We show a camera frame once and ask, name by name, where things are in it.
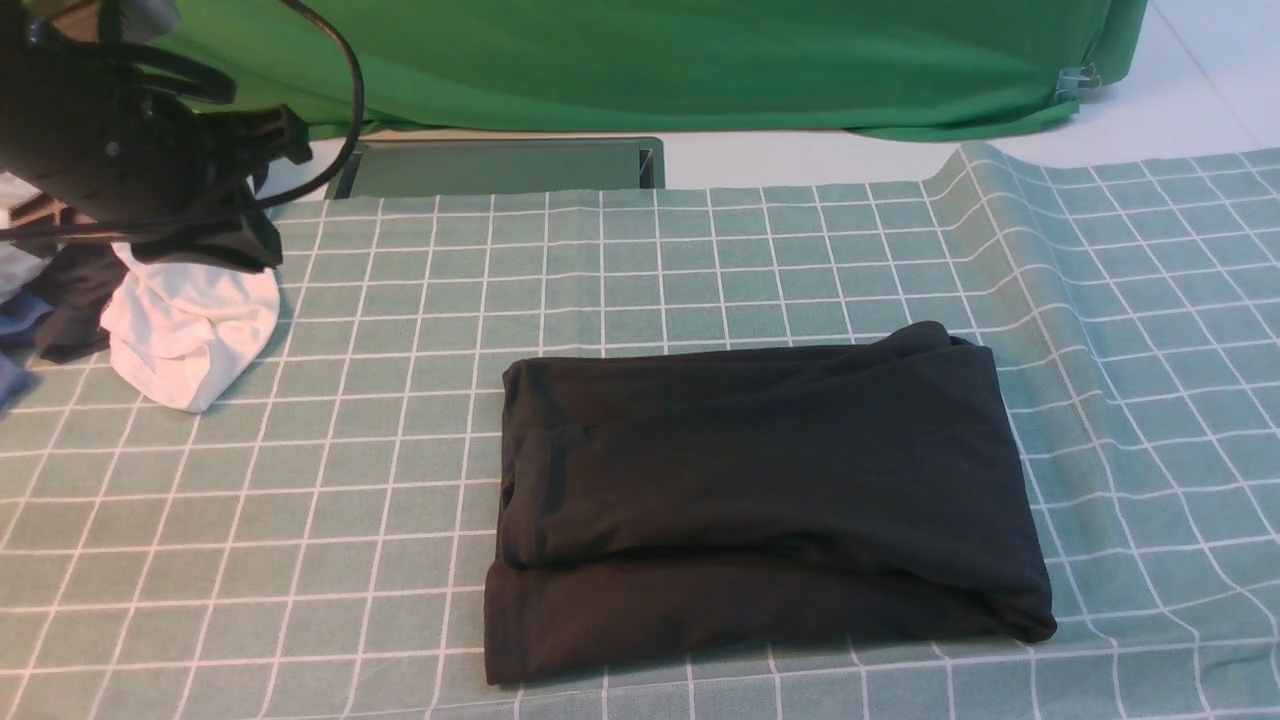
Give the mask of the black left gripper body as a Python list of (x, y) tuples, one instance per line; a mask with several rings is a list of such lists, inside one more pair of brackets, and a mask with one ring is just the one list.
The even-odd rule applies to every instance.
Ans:
[(146, 263), (261, 272), (282, 261), (282, 247), (253, 193), (273, 161), (311, 156), (307, 126), (283, 105), (15, 109), (10, 172), (38, 192), (12, 211), (12, 242), (37, 256), (65, 243), (137, 243)]

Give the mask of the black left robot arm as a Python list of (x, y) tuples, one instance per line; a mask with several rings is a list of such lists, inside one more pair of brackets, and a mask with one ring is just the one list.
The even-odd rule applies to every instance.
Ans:
[(237, 86), (150, 45), (172, 1), (5, 1), (3, 169), (36, 188), (6, 241), (37, 256), (64, 243), (128, 243), (143, 264), (260, 273), (283, 260), (256, 192), (279, 159), (310, 161), (287, 106), (234, 111)]

